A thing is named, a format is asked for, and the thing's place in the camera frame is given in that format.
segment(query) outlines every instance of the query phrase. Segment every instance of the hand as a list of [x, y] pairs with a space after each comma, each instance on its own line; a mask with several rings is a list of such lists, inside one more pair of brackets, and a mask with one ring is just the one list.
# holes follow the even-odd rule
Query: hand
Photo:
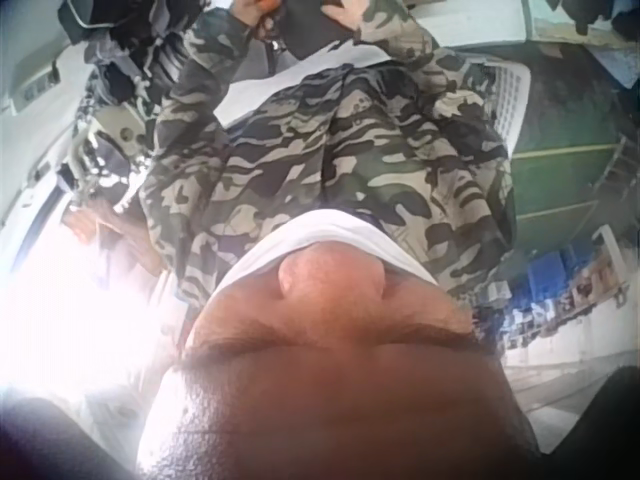
[[280, 6], [281, 0], [234, 0], [231, 15], [254, 28], [260, 19]]
[[322, 13], [355, 32], [362, 23], [362, 15], [369, 8], [369, 3], [370, 0], [342, 0], [342, 7], [323, 5]]

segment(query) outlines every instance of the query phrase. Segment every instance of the camouflage sleeve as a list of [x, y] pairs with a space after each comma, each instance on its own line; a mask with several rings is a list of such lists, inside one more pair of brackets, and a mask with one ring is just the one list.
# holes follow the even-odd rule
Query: camouflage sleeve
[[180, 281], [217, 184], [227, 134], [213, 114], [247, 53], [251, 30], [227, 10], [203, 13], [185, 36], [190, 59], [155, 128], [156, 151], [140, 190], [151, 240]]
[[382, 48], [405, 66], [423, 92], [466, 89], [483, 97], [487, 91], [481, 66], [439, 47], [399, 0], [369, 0], [354, 42]]

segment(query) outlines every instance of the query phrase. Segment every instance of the man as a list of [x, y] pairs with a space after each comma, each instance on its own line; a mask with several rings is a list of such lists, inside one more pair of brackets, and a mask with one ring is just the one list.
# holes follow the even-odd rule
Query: man
[[535, 439], [465, 300], [513, 243], [484, 69], [395, 0], [323, 11], [394, 61], [213, 111], [276, 0], [187, 34], [142, 189], [201, 313], [139, 450], [149, 478], [523, 478]]

